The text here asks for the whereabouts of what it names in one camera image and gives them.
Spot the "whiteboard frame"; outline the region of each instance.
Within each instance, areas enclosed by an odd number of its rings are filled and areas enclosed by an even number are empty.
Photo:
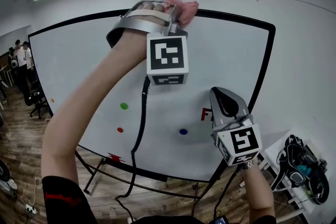
[[[96,20],[96,19],[109,18],[109,17],[118,17],[118,16],[125,15],[127,11],[128,11],[128,9],[112,10],[112,11],[108,11],[108,12],[84,15],[84,16],[81,16],[81,17],[76,17],[76,18],[73,18],[73,19],[70,19],[70,20],[66,20],[64,22],[51,25],[49,27],[46,27],[44,29],[41,29],[39,31],[36,31],[36,32],[28,35],[29,43],[30,43],[30,37],[39,35],[41,33],[44,33],[44,32],[59,28],[59,27],[63,27],[63,26],[71,25],[71,24],[76,24],[76,23],[81,23],[81,22],[85,22],[85,21],[88,21],[88,20]],[[261,89],[261,86],[262,86],[262,82],[264,80],[264,77],[265,77],[265,74],[266,74],[266,71],[267,71],[267,66],[268,66],[268,62],[269,62],[270,55],[271,55],[271,52],[272,52],[272,47],[273,47],[273,42],[274,42],[274,37],[275,37],[275,32],[276,32],[275,26],[273,24],[263,22],[263,21],[260,21],[260,20],[256,20],[256,19],[252,19],[252,18],[240,16],[240,15],[235,15],[235,14],[231,14],[231,13],[218,12],[218,11],[215,11],[215,10],[199,9],[196,13],[196,16],[197,17],[220,19],[220,20],[228,20],[228,21],[235,22],[235,23],[241,23],[241,24],[245,24],[245,25],[258,27],[258,28],[265,29],[265,30],[268,31],[268,38],[267,38],[264,58],[263,58],[263,61],[262,61],[262,64],[261,64],[259,76],[258,76],[256,85],[255,85],[253,94],[251,96],[251,100],[248,104],[248,109],[251,112],[255,103],[256,103],[256,101],[257,101],[257,98],[258,98],[258,95],[259,95],[259,92],[260,92],[260,89]],[[31,56],[32,56],[33,61],[34,61],[33,50],[32,50]],[[51,111],[50,106],[49,106],[49,110],[50,110],[50,115],[52,116],[53,112]],[[103,156],[101,154],[93,152],[90,149],[85,148],[81,145],[78,145],[78,146],[80,146],[80,147],[82,147],[82,148],[84,148],[84,149],[86,149],[86,150],[88,150],[88,151],[90,151],[90,152],[92,152],[92,153],[94,153],[98,156],[101,156],[102,158],[105,158],[106,159],[105,163],[107,163],[107,164],[109,164],[113,167],[122,169],[122,170],[130,172],[130,173],[135,172],[137,175],[140,175],[140,176],[144,176],[144,177],[148,177],[148,178],[151,178],[151,179],[160,180],[160,181],[164,181],[164,182],[167,181],[168,177],[169,178],[177,178],[177,179],[181,179],[181,180],[188,180],[188,181],[193,181],[193,182],[195,181],[195,180],[188,179],[188,178],[179,178],[179,177],[174,177],[174,176],[169,176],[169,175],[163,175],[163,174],[159,174],[159,173],[155,173],[155,172],[151,172],[151,171],[144,170],[144,169],[139,169],[139,168],[136,168],[136,170],[134,171],[134,168],[131,165],[118,163],[118,162],[113,162],[112,160],[109,160],[109,158],[107,158],[106,156]],[[219,179],[220,175],[225,170],[226,166],[227,166],[227,164],[226,164],[225,160],[223,159],[209,181],[198,180],[198,182],[212,183],[213,184],[213,182],[215,182],[216,180]]]

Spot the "wooden floor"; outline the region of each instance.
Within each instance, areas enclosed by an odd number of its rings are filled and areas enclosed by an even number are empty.
[[[26,223],[25,205],[21,201],[21,195],[27,196],[31,202],[34,199],[34,181],[40,177],[40,158],[43,133],[50,119],[47,112],[39,120],[35,114],[33,118],[29,117],[33,106],[26,106],[23,96],[15,87],[6,89],[8,93],[8,103],[4,105],[5,110],[1,111],[4,117],[5,125],[0,128],[0,135],[3,140],[0,141],[0,159],[8,166],[12,179],[18,185],[18,199],[13,201],[8,194],[0,189],[0,215],[8,223]],[[78,148],[79,153],[84,160],[96,166],[100,157]],[[90,174],[80,164],[77,163],[80,187],[84,189]],[[102,170],[112,173],[116,176],[131,179],[131,174],[104,165]],[[198,203],[195,209],[195,217],[207,223],[212,218],[213,209],[218,198],[225,187],[228,178],[234,168],[229,168],[222,175],[220,181],[208,192],[208,194]],[[268,172],[264,172],[269,182],[272,177]],[[246,202],[246,192],[244,188],[239,187],[241,175],[238,174],[229,187],[221,206],[218,208],[222,214],[225,214],[230,223],[248,223],[248,206]],[[177,193],[193,195],[193,182],[187,182],[177,179],[170,179],[168,182],[158,182],[143,177],[137,177],[136,183],[158,188],[162,190],[173,191]],[[201,183],[199,191],[204,189],[206,184]],[[128,216],[119,204],[113,199],[116,195],[124,194],[128,189],[127,184],[98,173],[91,183],[89,190],[91,195],[87,196],[89,204],[98,223],[126,223]],[[284,194],[275,194],[275,200],[287,202]],[[122,200],[136,218],[152,215],[180,216],[190,215],[192,210],[192,199],[178,198],[163,194],[150,192],[144,189],[134,188],[130,197]],[[276,216],[281,217],[291,211],[293,208],[281,204],[275,204]],[[44,208],[44,199],[42,189],[36,189],[35,208],[37,215],[29,220],[28,223],[46,223],[46,212]],[[295,217],[284,224],[302,223],[300,218]]]

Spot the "blue dot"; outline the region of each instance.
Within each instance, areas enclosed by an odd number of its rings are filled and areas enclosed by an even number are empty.
[[[180,129],[180,134],[186,135],[188,131],[186,129]]]

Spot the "hand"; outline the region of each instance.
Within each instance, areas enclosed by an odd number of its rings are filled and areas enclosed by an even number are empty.
[[[162,4],[157,4],[156,6],[152,2],[145,2],[140,5],[138,9],[153,9],[159,12],[170,13],[171,8],[165,11]],[[139,18],[142,20],[147,20],[156,24],[164,25],[164,21],[153,16],[134,16],[133,18]],[[146,37],[147,33],[134,29],[125,29],[120,40],[116,44],[116,49],[126,48],[129,52],[140,57],[140,61],[146,59]]]

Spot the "white table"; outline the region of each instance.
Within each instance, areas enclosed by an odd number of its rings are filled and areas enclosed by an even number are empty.
[[[272,146],[265,149],[265,152],[261,155],[264,157],[264,160],[259,164],[260,169],[267,170],[269,167],[273,169],[273,171],[278,174],[279,173],[279,165],[277,164],[277,156],[278,153],[284,148],[285,141],[289,137],[290,134],[294,134],[297,137],[301,138],[303,140],[304,145],[307,144],[307,142],[310,144],[310,140],[307,141],[307,136],[305,135],[305,132],[300,132],[298,129],[295,129],[295,131],[291,130],[286,135],[284,135],[281,139],[279,139],[277,142],[275,142]],[[319,153],[315,152],[314,148],[312,147],[311,150],[316,155],[317,158],[320,158]],[[287,176],[285,176],[282,183],[285,185],[285,187],[290,187],[291,183]],[[242,182],[240,184],[240,187],[243,187],[245,184]],[[285,220],[288,220],[290,218],[293,218],[295,216],[298,216],[299,214],[311,214],[317,204],[315,204],[312,200],[307,200],[310,197],[307,195],[306,190],[304,187],[298,187],[298,188],[292,188],[288,189],[289,194],[292,196],[292,199],[288,201],[290,204],[291,202],[295,201],[298,205],[299,209],[291,212],[283,217],[277,218],[277,223],[283,222]]]

